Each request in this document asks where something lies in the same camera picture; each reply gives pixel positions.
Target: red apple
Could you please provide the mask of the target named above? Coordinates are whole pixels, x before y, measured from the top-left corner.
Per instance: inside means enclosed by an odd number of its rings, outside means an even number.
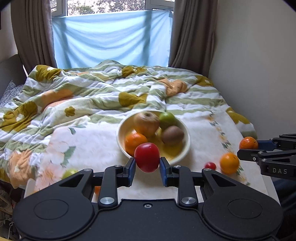
[[[143,172],[154,172],[159,166],[159,150],[153,143],[143,143],[135,150],[137,166]]]

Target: green apple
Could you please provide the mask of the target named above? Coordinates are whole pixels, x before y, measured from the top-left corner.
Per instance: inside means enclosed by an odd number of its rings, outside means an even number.
[[[176,125],[176,117],[169,112],[163,112],[159,115],[159,121],[160,121],[160,128],[165,130],[167,129],[169,126],[174,126]]]
[[[78,172],[77,169],[68,169],[67,171],[64,172],[62,179],[65,179],[66,177],[69,177],[77,172]]]

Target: white wall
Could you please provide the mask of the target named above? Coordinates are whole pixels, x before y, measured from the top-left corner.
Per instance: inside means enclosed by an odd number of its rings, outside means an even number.
[[[17,54],[17,47],[13,37],[10,4],[1,12],[1,30],[0,30],[0,62]]]
[[[283,0],[219,0],[209,77],[259,139],[296,133],[296,12]]]

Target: light blue curtain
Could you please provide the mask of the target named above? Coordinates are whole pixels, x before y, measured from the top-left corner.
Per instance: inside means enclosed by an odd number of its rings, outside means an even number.
[[[168,66],[172,22],[167,10],[52,18],[57,66],[90,67],[105,59]]]

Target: fruit bowl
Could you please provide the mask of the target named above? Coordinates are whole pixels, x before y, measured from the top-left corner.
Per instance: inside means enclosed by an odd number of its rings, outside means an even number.
[[[159,116],[163,111],[160,110],[145,110],[145,111],[150,111],[157,116]],[[131,133],[134,131],[134,116],[137,114],[131,114],[127,116],[124,120],[122,120],[117,128],[116,131],[116,138],[117,138],[117,144],[120,148],[120,150],[123,152],[124,155],[126,155],[128,158],[131,156],[125,151],[125,146],[124,146],[124,140],[127,134]],[[160,151],[160,156],[164,156],[170,165],[173,165],[180,160],[182,160],[185,155],[188,153],[189,148],[190,148],[190,136],[189,136],[189,131],[185,124],[178,118],[176,118],[178,126],[183,132],[184,132],[184,138],[183,141],[180,145],[178,145],[177,148],[175,147],[166,147],[160,140],[157,138],[157,135],[155,135],[152,138],[148,138],[148,142],[152,142],[156,144],[159,148]]]

